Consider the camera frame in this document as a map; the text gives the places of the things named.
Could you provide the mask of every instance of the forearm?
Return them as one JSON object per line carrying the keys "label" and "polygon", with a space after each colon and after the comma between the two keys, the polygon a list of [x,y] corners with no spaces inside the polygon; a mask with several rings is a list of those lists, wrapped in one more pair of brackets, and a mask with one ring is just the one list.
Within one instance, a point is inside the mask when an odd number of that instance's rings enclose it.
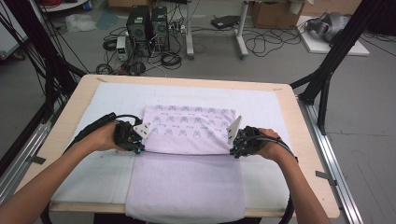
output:
{"label": "forearm", "polygon": [[277,163],[285,176],[299,223],[330,223],[297,161],[287,152]]}
{"label": "forearm", "polygon": [[84,142],[72,146],[0,208],[0,223],[34,223],[56,189],[91,152]]}

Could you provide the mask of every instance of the lavender cloth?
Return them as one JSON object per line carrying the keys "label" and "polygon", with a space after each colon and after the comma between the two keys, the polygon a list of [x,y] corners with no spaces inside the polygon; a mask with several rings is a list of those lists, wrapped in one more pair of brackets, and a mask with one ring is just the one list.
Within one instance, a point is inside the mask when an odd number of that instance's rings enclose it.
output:
{"label": "lavender cloth", "polygon": [[231,109],[148,105],[143,121],[150,123],[150,135],[144,145],[168,154],[229,154],[226,129],[234,119]]}
{"label": "lavender cloth", "polygon": [[145,152],[134,161],[125,214],[154,223],[221,223],[245,216],[239,160]]}

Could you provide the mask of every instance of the person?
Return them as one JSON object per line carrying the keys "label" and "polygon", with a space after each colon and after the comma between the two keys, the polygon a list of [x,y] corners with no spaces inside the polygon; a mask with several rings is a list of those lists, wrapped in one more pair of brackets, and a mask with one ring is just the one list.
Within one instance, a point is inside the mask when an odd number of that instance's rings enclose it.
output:
{"label": "person", "polygon": [[[56,189],[94,151],[111,148],[123,150],[113,140],[116,124],[109,122],[75,143],[62,157],[49,165],[8,202],[0,207],[0,223],[34,223],[47,206]],[[266,135],[279,137],[273,130],[260,129]],[[257,155],[276,162],[286,178],[299,223],[330,223],[323,207],[309,187],[297,161],[282,146],[266,142]]]}

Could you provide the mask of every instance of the computer tower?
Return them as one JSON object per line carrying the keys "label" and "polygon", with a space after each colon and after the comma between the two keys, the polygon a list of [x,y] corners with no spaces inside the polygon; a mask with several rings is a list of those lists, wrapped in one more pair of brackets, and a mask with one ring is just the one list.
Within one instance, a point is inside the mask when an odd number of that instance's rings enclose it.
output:
{"label": "computer tower", "polygon": [[154,7],[151,11],[151,23],[155,36],[156,51],[168,51],[170,49],[167,14],[166,7]]}
{"label": "computer tower", "polygon": [[126,27],[131,40],[133,54],[141,57],[150,56],[150,49],[154,47],[149,44],[153,37],[149,7],[132,6]]}

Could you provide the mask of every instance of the patterned cloth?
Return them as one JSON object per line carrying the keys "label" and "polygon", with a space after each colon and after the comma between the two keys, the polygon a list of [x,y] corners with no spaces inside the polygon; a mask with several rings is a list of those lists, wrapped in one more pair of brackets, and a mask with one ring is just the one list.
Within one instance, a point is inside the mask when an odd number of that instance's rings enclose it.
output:
{"label": "patterned cloth", "polygon": [[148,105],[143,121],[150,123],[150,135],[144,145],[146,151],[168,154],[229,154],[226,129],[234,119],[231,109]]}

